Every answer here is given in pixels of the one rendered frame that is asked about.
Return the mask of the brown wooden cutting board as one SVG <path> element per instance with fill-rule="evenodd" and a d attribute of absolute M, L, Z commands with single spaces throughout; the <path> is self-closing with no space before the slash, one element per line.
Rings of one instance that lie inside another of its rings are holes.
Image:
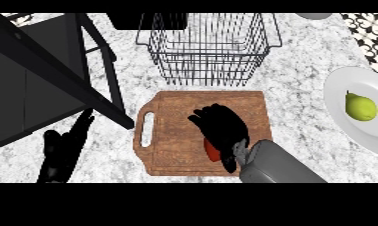
<path fill-rule="evenodd" d="M 218 103 L 244 120 L 249 145 L 272 139 L 261 91 L 159 91 L 143 105 L 134 128 L 133 149 L 152 176 L 229 176 L 221 162 L 204 149 L 204 135 L 187 120 L 195 109 Z"/>

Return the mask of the white plate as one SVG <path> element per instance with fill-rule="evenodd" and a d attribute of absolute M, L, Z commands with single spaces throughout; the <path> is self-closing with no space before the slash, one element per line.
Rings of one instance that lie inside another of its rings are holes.
<path fill-rule="evenodd" d="M 348 137 L 378 154 L 378 73 L 359 67 L 337 69 L 325 81 L 323 99 Z"/>

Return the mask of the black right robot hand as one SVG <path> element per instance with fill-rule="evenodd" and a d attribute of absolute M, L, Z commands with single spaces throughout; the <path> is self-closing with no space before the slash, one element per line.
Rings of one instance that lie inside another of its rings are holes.
<path fill-rule="evenodd" d="M 241 117 L 226 106 L 213 104 L 195 109 L 187 119 L 218 150 L 226 171 L 233 173 L 236 164 L 245 164 L 249 145 L 248 128 Z"/>

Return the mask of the red bell pepper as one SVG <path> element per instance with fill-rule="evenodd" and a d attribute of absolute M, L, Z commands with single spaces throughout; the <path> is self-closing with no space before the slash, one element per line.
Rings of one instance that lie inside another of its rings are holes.
<path fill-rule="evenodd" d="M 204 140 L 204 148 L 210 160 L 217 162 L 220 160 L 220 151 L 214 148 L 208 140 Z"/>

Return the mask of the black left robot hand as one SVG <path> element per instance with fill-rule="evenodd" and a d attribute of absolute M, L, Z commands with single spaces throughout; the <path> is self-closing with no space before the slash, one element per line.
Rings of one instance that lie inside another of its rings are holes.
<path fill-rule="evenodd" d="M 71 130 L 63 134 L 59 134 L 55 130 L 44 132 L 44 161 L 37 178 L 38 183 L 68 182 L 94 120 L 91 113 L 91 108 L 83 111 Z"/>

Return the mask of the black white patterned mat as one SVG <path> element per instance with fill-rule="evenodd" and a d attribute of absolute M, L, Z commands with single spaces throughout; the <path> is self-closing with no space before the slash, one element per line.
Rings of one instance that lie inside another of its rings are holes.
<path fill-rule="evenodd" d="M 369 66 L 378 72 L 378 13 L 342 13 L 341 17 Z"/>

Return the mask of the green pear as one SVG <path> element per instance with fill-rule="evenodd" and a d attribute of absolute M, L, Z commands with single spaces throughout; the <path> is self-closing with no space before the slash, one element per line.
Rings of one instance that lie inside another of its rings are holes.
<path fill-rule="evenodd" d="M 345 94 L 345 113 L 357 121 L 371 121 L 376 117 L 375 102 L 348 92 Z"/>

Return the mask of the grey round object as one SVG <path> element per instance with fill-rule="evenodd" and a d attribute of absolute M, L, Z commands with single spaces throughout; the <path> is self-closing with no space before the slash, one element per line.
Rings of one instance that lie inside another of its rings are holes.
<path fill-rule="evenodd" d="M 301 18 L 309 20 L 323 20 L 326 19 L 332 13 L 295 13 Z"/>

